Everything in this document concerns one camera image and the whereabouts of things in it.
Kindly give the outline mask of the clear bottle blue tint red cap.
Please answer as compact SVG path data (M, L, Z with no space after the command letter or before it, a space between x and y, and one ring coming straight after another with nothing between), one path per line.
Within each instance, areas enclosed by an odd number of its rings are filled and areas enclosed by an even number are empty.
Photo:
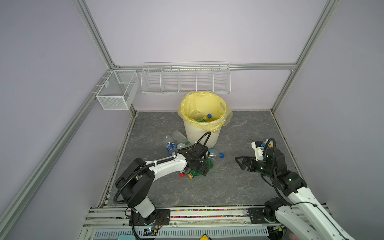
M218 156L217 150L215 150L215 149L208 149L208 151L209 151L209 156L208 156L209 160L214 160Z

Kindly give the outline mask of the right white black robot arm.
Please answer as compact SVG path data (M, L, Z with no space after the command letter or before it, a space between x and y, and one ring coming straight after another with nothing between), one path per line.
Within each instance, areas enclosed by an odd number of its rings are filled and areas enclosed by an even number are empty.
M314 196L305 180L290 171L285 155L277 149L275 139L252 142L255 155L236 157L242 170L258 173L277 193L265 202L263 217L269 223L279 222L300 240L351 240L337 221Z

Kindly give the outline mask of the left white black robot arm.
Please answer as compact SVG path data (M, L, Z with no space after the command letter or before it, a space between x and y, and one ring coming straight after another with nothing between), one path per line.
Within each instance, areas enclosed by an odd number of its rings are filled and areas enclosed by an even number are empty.
M165 216L165 212L158 211L148 197L153 183L175 172L188 174L192 171L206 176L210 170L207 163L210 155L207 143L210 136L211 132L204 133L195 144L177 149L170 157L154 161L134 159L115 182L117 192L113 203L126 204L133 211L132 223L139 220L144 225L154 224L157 219Z

